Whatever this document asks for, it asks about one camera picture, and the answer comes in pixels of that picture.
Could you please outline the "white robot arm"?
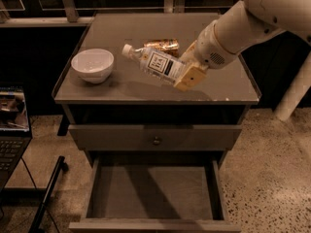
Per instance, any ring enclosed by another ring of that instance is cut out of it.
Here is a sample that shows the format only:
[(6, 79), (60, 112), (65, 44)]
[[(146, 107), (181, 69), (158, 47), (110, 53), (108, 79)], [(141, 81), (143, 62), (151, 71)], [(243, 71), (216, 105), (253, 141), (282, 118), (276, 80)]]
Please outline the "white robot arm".
[(183, 53), (186, 69), (174, 86), (191, 89), (206, 78), (207, 69), (222, 69), (242, 51), (285, 31), (310, 42), (311, 0), (239, 0)]

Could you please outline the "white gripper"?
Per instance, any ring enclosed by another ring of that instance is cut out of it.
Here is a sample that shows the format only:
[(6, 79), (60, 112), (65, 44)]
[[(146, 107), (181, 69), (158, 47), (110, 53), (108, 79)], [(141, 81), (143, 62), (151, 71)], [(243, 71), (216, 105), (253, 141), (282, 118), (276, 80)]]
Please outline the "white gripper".
[[(211, 69), (223, 69), (226, 65), (234, 61), (240, 54), (229, 51), (222, 44), (216, 34), (218, 22), (213, 20), (203, 29), (196, 41), (193, 41), (187, 50), (181, 55), (180, 59), (186, 63), (195, 63), (196, 59)], [(176, 81), (174, 87), (187, 91), (206, 78), (206, 72), (194, 64), (191, 64), (187, 71)]]

